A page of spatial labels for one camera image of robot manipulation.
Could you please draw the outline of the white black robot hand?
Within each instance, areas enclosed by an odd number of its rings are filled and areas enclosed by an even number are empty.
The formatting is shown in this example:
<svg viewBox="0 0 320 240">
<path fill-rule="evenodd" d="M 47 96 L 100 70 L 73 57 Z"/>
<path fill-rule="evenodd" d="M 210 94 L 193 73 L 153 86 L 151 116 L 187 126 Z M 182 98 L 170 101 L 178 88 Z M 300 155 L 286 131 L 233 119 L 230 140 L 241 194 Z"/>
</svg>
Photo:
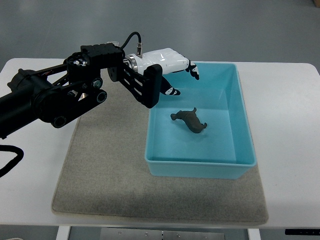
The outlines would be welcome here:
<svg viewBox="0 0 320 240">
<path fill-rule="evenodd" d="M 136 73 L 143 75 L 147 67 L 158 64 L 162 67 L 162 74 L 186 71 L 196 80 L 200 79 L 197 65 L 171 48 L 164 48 L 137 54 L 128 54 L 123 62 Z"/>
</svg>

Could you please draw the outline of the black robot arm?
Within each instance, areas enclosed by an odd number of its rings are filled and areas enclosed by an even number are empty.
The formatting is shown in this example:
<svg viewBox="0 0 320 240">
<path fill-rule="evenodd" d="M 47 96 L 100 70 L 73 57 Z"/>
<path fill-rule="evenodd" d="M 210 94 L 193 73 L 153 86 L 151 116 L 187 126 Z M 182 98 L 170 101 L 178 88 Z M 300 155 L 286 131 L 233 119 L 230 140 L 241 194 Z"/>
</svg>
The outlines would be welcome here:
<svg viewBox="0 0 320 240">
<path fill-rule="evenodd" d="M 61 128 L 107 98 L 101 70 L 110 71 L 147 108 L 160 96 L 163 70 L 159 64 L 137 73 L 124 62 L 122 47 L 113 43 L 84 45 L 60 65 L 41 70 L 19 69 L 8 83 L 10 93 L 0 99 L 0 137 L 39 119 Z"/>
</svg>

